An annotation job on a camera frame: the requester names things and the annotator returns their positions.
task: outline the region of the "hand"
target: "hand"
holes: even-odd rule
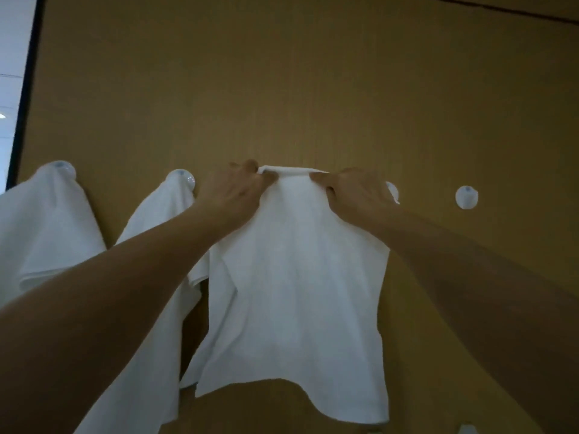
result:
[[[242,165],[231,162],[203,183],[192,208],[203,211],[221,237],[247,223],[257,211],[264,191],[277,181],[275,172],[258,174],[257,170],[256,160],[246,160]]]
[[[386,182],[360,168],[337,174],[312,172],[310,178],[326,189],[329,207],[337,216],[374,235],[382,211],[395,206]]]

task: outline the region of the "white towel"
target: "white towel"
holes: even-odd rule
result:
[[[105,251],[74,167],[55,161],[0,195],[0,307]]]
[[[193,269],[210,278],[209,331],[181,387],[198,382],[201,396],[287,379],[327,416],[383,423],[377,312],[389,249],[330,210],[312,169],[264,169],[280,179],[254,218]]]
[[[177,216],[193,204],[192,175],[182,169],[139,205],[117,244]],[[181,326],[201,298],[198,281],[187,277],[119,376],[76,429],[76,434],[156,434],[177,418]]]

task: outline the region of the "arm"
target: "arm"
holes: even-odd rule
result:
[[[213,174],[181,215],[0,310],[0,432],[72,433],[122,371],[187,272],[255,213],[275,174]]]
[[[579,300],[471,240],[405,212],[359,169],[311,175],[345,221],[410,267],[477,361],[549,433],[579,432]]]

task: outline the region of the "forearm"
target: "forearm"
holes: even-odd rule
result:
[[[220,235],[194,206],[2,309],[0,431],[74,431]]]
[[[374,222],[487,371],[546,432],[576,432],[579,300],[398,206]]]

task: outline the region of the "wooden panel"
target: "wooden panel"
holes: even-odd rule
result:
[[[48,0],[20,178],[72,162],[111,244],[174,168],[375,168],[409,210],[577,292],[578,40],[428,0]],[[396,256],[378,325],[385,432],[539,432]],[[181,407],[164,432],[364,432],[282,381]]]
[[[524,12],[579,20],[579,0],[460,0]]]

